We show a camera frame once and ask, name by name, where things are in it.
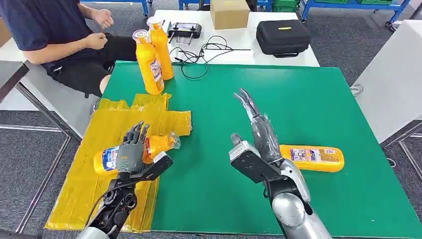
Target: person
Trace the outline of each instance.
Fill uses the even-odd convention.
[[[106,29],[114,24],[111,12],[80,0],[0,0],[0,16],[29,62],[86,97],[102,96],[114,61],[136,61],[131,37],[93,33],[85,22]]]

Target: green table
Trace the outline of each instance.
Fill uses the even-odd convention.
[[[189,65],[201,75],[204,65]],[[211,65],[198,81],[174,66],[166,82],[169,109],[192,111],[193,130],[170,151],[160,180],[153,231],[273,234],[280,229],[263,186],[232,168],[230,134],[251,140],[246,112],[233,92],[246,89],[267,113],[282,144],[343,151],[337,173],[302,171],[311,205],[333,236],[422,238],[421,224],[337,68]],[[104,93],[132,103],[144,93],[136,63],[119,62]]]

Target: green bin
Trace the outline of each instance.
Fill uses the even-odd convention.
[[[274,0],[274,12],[296,12],[298,9],[299,0]]]
[[[393,0],[357,0],[360,4],[390,5]]]
[[[273,12],[296,12],[297,7],[290,6],[273,6]]]

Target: yellow plastic sheet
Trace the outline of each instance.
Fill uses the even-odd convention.
[[[92,115],[45,228],[83,229],[94,201],[107,190],[110,180],[115,178],[115,175],[100,176],[95,173],[94,155],[120,144],[124,133],[134,124],[141,120],[150,124],[148,135],[166,135],[172,131],[179,136],[190,134],[191,112],[167,111],[170,97],[169,94],[137,94],[131,108],[125,101],[101,100]],[[159,179],[136,184],[137,206],[126,220],[122,231],[140,233],[150,230],[158,181]]]

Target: floor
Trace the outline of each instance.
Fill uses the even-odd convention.
[[[109,29],[111,33],[131,36],[135,30],[146,28],[142,7],[139,4],[90,3],[87,5],[94,8],[108,8],[113,12],[115,25]],[[192,4],[189,10],[195,10],[195,7],[197,6]],[[154,0],[150,14],[153,14],[155,9],[178,9],[178,4],[175,0]],[[412,12],[413,9],[408,6],[401,18],[409,17]],[[312,48],[321,66],[339,67],[348,84],[353,84],[391,36],[391,32],[384,27],[384,22],[391,15],[391,11],[382,10],[373,13],[370,10],[311,9],[306,27],[313,35]],[[99,31],[92,22],[89,22],[89,25],[95,31]],[[48,119],[39,112],[0,111],[0,123],[51,126]],[[60,133],[0,129],[0,183],[5,185],[0,188],[1,229],[11,231],[16,229],[64,138]],[[409,138],[406,144],[422,167],[422,138]],[[71,141],[24,230],[26,234],[42,235],[47,239],[76,237],[77,232],[49,231],[44,230],[43,226],[54,206],[77,147],[78,143],[75,140]],[[393,170],[416,213],[422,219],[421,179],[397,143],[389,146],[384,152],[388,158],[396,162],[397,166]],[[209,239],[273,238],[159,233],[121,234],[119,238],[194,239],[204,237]]]

